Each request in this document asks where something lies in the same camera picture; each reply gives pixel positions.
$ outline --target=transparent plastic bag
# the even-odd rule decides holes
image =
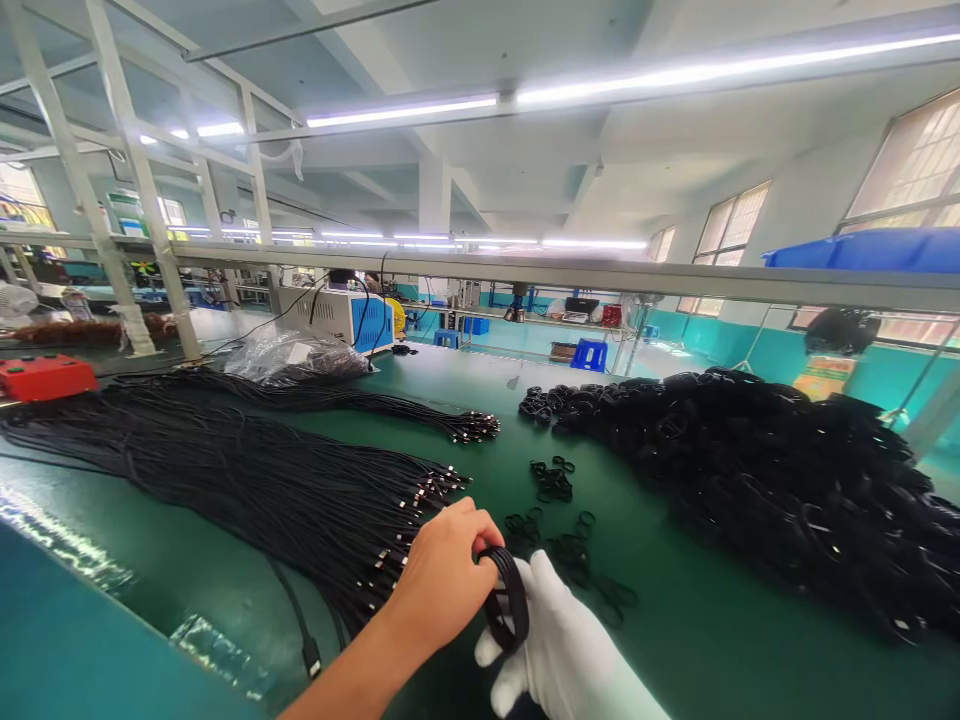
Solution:
[[[377,372],[346,343],[296,330],[251,337],[230,356],[223,370],[267,386],[332,384]]]

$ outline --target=cable bundle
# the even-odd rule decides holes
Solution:
[[[722,367],[557,396],[553,432],[605,442],[669,495],[680,525],[767,580],[894,640],[927,627],[960,640],[960,508],[880,408]]]
[[[453,442],[464,444],[492,440],[500,432],[500,421],[493,415],[473,410],[451,415],[392,395],[379,395],[352,388],[323,387],[320,384],[325,382],[322,376],[317,377],[317,384],[301,380],[283,387],[264,387],[239,375],[200,367],[175,370],[162,375],[126,375],[118,378],[118,381],[126,385],[141,383],[163,389],[188,388],[227,392],[272,410],[360,410],[411,420],[439,430]]]
[[[465,487],[452,467],[150,387],[12,407],[0,432],[125,477],[297,568],[351,636],[389,598],[423,510]]]

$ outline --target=gloved hand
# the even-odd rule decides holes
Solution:
[[[530,609],[526,642],[503,664],[490,693],[505,718],[529,692],[550,720],[669,720],[596,616],[564,585],[547,554],[517,560]],[[500,655],[484,629],[474,653],[480,667]]]

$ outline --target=red box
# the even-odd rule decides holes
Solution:
[[[20,402],[55,400],[97,389],[97,378],[87,363],[69,355],[24,355],[0,360],[0,388]]]

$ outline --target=blue storage bin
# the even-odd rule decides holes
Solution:
[[[463,331],[474,335],[486,335],[490,332],[490,318],[464,318]]]
[[[881,228],[764,253],[767,267],[960,273],[960,228]]]

